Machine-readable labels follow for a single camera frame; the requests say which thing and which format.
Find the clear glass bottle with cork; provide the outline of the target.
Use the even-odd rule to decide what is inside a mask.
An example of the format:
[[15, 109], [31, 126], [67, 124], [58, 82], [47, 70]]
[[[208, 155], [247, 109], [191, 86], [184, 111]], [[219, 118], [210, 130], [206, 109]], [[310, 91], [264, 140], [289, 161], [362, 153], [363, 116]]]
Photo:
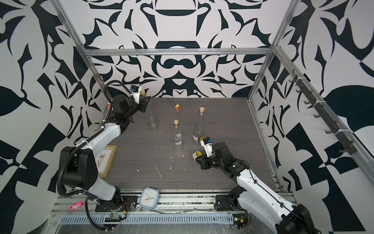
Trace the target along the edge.
[[151, 105], [150, 97], [147, 96], [145, 90], [141, 91], [141, 97], [148, 100], [148, 104], [147, 104], [147, 108], [145, 112], [145, 119], [146, 119], [147, 125], [151, 130], [156, 130], [159, 127], [158, 118]]

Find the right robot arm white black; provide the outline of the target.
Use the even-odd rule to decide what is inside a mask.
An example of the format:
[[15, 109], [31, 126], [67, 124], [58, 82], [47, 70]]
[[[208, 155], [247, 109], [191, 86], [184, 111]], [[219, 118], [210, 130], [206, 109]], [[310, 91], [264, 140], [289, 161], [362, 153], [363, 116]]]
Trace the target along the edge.
[[224, 142], [200, 141], [204, 153], [193, 154], [202, 170], [220, 169], [236, 183], [229, 197], [235, 205], [254, 215], [275, 234], [319, 234], [310, 212], [302, 204], [294, 205], [263, 183], [249, 164], [233, 156]]

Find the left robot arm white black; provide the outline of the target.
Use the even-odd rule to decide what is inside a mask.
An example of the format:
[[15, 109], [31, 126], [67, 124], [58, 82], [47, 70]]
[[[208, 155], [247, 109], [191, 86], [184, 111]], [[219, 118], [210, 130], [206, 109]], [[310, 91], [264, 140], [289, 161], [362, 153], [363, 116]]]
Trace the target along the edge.
[[115, 138], [124, 133], [137, 112], [146, 112], [151, 97], [116, 96], [108, 103], [100, 129], [81, 144], [65, 147], [60, 153], [56, 189], [60, 197], [86, 195], [87, 198], [117, 210], [123, 205], [120, 189], [98, 175], [96, 157]]

